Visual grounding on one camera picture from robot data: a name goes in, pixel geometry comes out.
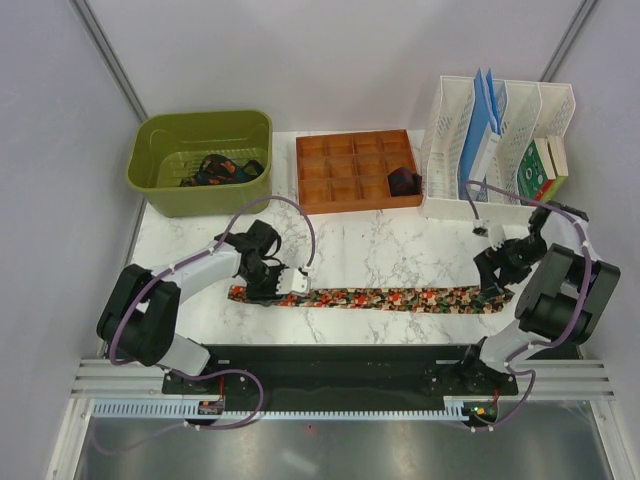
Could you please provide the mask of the colourful floral patterned tie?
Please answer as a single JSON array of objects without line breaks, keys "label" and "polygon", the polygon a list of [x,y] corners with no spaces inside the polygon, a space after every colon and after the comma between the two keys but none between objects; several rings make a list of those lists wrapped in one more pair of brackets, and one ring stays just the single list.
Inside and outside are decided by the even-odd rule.
[{"label": "colourful floral patterned tie", "polygon": [[481,295],[478,285],[448,288],[312,289],[304,295],[288,293],[272,300],[250,299],[245,286],[232,286],[227,294],[227,298],[234,302],[264,306],[460,315],[500,313],[514,296],[513,291],[506,289],[502,295],[489,299]]}]

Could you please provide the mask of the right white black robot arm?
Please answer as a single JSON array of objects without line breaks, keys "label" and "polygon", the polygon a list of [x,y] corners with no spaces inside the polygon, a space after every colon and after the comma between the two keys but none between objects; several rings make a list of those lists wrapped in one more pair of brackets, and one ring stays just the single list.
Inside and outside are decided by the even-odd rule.
[{"label": "right white black robot arm", "polygon": [[497,239],[474,257],[482,301],[506,293],[509,285],[527,283],[514,320],[499,333],[467,348],[458,381],[467,392],[483,392],[494,373],[531,356],[590,338],[620,279],[620,269],[595,253],[587,236],[586,213],[551,201],[540,203],[528,220],[528,235]]}]

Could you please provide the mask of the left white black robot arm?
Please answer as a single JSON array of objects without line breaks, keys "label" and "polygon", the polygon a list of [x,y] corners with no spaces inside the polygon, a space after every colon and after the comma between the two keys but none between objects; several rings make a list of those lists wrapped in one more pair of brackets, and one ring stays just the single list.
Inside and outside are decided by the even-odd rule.
[{"label": "left white black robot arm", "polygon": [[211,392],[220,371],[209,363],[206,347],[176,333],[179,307],[208,286],[233,277],[243,279],[260,300],[278,299],[285,266],[267,261],[280,246],[276,230],[256,220],[248,231],[218,235],[206,249],[173,265],[155,270],[127,266],[96,327],[98,337],[109,345],[110,358],[179,371],[196,392]]}]

